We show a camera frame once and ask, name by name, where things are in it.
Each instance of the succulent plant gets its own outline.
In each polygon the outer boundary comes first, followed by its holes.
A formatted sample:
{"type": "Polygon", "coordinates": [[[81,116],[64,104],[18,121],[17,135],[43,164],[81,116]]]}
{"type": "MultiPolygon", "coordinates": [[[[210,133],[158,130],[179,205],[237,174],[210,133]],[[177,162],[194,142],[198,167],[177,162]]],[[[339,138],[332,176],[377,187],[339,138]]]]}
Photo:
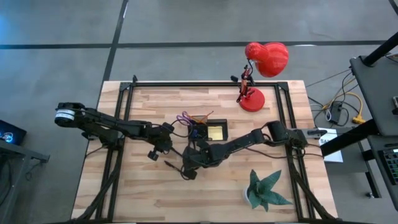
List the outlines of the succulent plant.
{"type": "Polygon", "coordinates": [[[246,192],[252,208],[256,208],[261,205],[268,212],[268,204],[273,205],[290,205],[290,201],[286,200],[280,194],[273,192],[271,189],[275,183],[279,180],[280,173],[277,171],[268,177],[259,180],[256,172],[251,170],[250,172],[250,185],[246,192]]]}

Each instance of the red lamp base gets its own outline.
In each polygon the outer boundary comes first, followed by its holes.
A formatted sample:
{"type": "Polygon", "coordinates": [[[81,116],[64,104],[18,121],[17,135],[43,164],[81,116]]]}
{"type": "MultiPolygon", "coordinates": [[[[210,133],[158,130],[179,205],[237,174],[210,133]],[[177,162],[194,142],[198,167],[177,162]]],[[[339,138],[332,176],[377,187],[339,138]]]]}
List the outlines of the red lamp base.
{"type": "Polygon", "coordinates": [[[261,110],[261,108],[264,106],[264,103],[266,102],[266,99],[264,97],[264,94],[257,88],[250,88],[250,90],[254,91],[249,97],[243,98],[240,102],[239,105],[241,107],[249,112],[256,112],[261,110]]]}

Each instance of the white label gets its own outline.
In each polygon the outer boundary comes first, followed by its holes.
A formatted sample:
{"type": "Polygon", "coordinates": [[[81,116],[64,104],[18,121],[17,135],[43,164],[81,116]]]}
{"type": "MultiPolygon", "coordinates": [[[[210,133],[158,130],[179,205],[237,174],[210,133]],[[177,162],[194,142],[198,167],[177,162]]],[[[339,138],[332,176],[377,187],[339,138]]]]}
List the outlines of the white label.
{"type": "Polygon", "coordinates": [[[66,113],[66,114],[70,114],[70,115],[75,115],[75,112],[72,110],[67,110],[67,109],[60,109],[57,110],[57,113],[66,113]]]}
{"type": "Polygon", "coordinates": [[[65,113],[57,113],[57,114],[55,115],[55,117],[56,117],[56,118],[67,118],[67,119],[70,119],[70,120],[72,120],[72,121],[75,119],[74,115],[65,114],[65,113]]]}
{"type": "MultiPolygon", "coordinates": [[[[323,145],[324,143],[334,139],[337,137],[337,133],[335,129],[328,129],[328,128],[319,128],[319,130],[325,130],[327,131],[326,134],[324,134],[320,139],[319,139],[319,145],[323,145]]],[[[341,155],[341,151],[334,152],[330,155],[325,156],[323,159],[324,161],[328,162],[343,162],[343,156],[341,155]]]]}

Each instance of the white paper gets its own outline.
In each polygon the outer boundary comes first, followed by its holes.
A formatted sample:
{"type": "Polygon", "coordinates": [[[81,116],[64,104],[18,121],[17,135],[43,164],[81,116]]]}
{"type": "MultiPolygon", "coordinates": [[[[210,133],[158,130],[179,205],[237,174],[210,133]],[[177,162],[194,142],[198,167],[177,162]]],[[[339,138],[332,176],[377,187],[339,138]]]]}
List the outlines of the white paper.
{"type": "MultiPolygon", "coordinates": [[[[326,134],[324,134],[320,139],[319,139],[319,145],[323,145],[324,143],[334,139],[337,137],[337,132],[335,129],[328,129],[328,128],[319,128],[320,130],[325,130],[327,131],[326,134]]],[[[325,156],[323,158],[324,161],[327,162],[343,162],[343,156],[341,155],[341,151],[334,152],[328,156],[325,156]]]]}

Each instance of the red lamp shade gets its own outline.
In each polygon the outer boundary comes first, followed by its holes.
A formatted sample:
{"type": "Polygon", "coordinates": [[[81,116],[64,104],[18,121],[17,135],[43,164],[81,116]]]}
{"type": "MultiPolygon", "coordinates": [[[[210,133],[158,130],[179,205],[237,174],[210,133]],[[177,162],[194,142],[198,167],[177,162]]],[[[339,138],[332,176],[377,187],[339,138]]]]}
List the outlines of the red lamp shade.
{"type": "Polygon", "coordinates": [[[278,75],[289,60],[287,47],[277,42],[264,45],[251,42],[246,46],[244,53],[248,59],[256,62],[256,68],[263,77],[278,75]]]}

